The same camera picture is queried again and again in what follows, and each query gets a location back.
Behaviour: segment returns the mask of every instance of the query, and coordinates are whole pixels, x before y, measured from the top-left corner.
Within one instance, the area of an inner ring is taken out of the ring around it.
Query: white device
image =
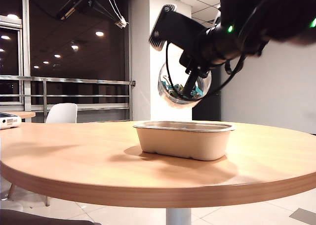
[[[0,113],[0,130],[20,126],[22,119],[20,116],[8,113]]]

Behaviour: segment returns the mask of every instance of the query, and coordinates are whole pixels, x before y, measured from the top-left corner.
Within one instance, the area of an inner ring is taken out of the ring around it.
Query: white pillar
[[[132,79],[136,81],[133,89],[134,120],[176,120],[192,119],[191,109],[174,109],[159,96],[157,85],[161,66],[165,62],[165,48],[156,51],[148,43],[148,38],[163,5],[177,5],[177,11],[191,17],[191,7],[177,0],[132,0]],[[182,50],[170,45],[170,62],[177,64]],[[185,68],[175,66],[179,74]]]
[[[166,209],[166,225],[191,225],[191,209]]]

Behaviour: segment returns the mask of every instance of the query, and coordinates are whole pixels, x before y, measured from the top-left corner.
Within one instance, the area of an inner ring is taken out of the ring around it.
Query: paper pulp container
[[[145,121],[134,124],[144,152],[202,161],[225,155],[233,125],[206,122]]]

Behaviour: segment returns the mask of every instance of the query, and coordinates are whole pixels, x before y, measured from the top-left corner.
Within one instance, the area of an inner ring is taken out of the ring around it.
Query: wooden tabletop
[[[35,116],[35,112],[32,111],[3,111],[3,113],[18,115],[21,119],[32,118]]]
[[[1,130],[1,175],[55,198],[152,208],[244,204],[316,187],[316,136],[234,123],[226,156],[205,162],[143,153],[133,123]]]

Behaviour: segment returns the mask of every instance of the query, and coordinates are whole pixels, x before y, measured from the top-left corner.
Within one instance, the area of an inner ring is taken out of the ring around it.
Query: dark door
[[[211,90],[216,89],[221,84],[221,68],[213,69]],[[221,120],[221,94],[218,93],[209,98],[203,99],[192,109],[193,120]]]

